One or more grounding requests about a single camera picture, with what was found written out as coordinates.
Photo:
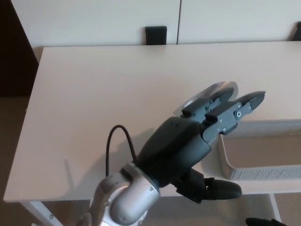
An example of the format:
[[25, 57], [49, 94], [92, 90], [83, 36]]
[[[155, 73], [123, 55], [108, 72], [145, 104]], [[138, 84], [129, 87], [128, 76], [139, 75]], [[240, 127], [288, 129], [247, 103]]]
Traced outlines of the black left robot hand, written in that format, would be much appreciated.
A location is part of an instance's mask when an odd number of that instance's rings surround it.
[[179, 117], [168, 118], [141, 149], [136, 166], [155, 184], [173, 185], [177, 193], [196, 202], [229, 200], [241, 196], [233, 182], [205, 178], [193, 167], [212, 150], [219, 135], [236, 129], [238, 122], [264, 100], [265, 92], [256, 91], [229, 101], [232, 91], [219, 94], [219, 104], [206, 111], [211, 99], [199, 99], [182, 110]]

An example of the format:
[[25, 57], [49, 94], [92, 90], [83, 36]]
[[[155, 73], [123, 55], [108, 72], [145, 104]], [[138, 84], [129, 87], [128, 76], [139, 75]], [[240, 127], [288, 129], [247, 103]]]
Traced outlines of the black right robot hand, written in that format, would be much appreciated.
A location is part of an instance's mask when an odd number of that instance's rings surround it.
[[247, 218], [246, 224], [248, 226], [286, 226], [286, 224], [283, 224], [276, 219], [268, 220], [262, 218]]

